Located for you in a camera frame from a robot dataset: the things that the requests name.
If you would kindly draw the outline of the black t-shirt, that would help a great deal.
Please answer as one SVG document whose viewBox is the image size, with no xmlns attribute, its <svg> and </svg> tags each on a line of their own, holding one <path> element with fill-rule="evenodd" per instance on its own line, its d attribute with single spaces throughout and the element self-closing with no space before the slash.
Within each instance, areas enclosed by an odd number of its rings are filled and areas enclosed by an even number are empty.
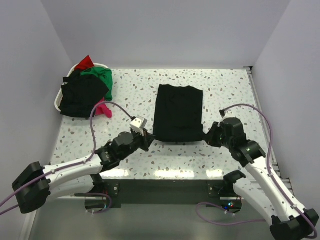
<svg viewBox="0 0 320 240">
<path fill-rule="evenodd" d="M 155 102 L 153 135 L 165 143 L 202 141 L 205 135 L 202 112 L 202 90 L 161 84 Z"/>
</svg>

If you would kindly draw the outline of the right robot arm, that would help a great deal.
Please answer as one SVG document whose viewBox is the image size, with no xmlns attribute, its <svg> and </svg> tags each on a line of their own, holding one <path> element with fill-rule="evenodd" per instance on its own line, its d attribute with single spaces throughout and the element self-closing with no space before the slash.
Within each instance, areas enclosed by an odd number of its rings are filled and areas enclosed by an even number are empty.
<svg viewBox="0 0 320 240">
<path fill-rule="evenodd" d="M 258 187 L 253 186 L 244 173 L 235 170 L 223 177 L 222 189 L 227 196 L 244 198 L 268 224 L 274 239 L 303 240 L 316 235 L 318 213 L 307 209 L 289 191 L 267 162 L 261 146 L 247 138 L 238 118 L 214 122 L 204 140 L 209 146 L 228 149 L 232 158 L 258 183 Z"/>
</svg>

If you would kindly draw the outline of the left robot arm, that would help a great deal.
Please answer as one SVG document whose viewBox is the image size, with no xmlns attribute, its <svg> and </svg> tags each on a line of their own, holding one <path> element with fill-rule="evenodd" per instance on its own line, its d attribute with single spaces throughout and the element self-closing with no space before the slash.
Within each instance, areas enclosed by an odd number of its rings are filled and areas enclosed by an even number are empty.
<svg viewBox="0 0 320 240">
<path fill-rule="evenodd" d="M 121 161 L 137 150 L 147 152 L 155 138 L 148 132 L 122 132 L 87 157 L 56 165 L 42 166 L 39 162 L 29 164 L 12 183 L 20 212 L 28 214 L 38 210 L 49 197 L 74 194 L 75 189 L 67 191 L 62 186 L 74 180 L 79 181 L 81 177 L 99 175 L 118 167 Z"/>
</svg>

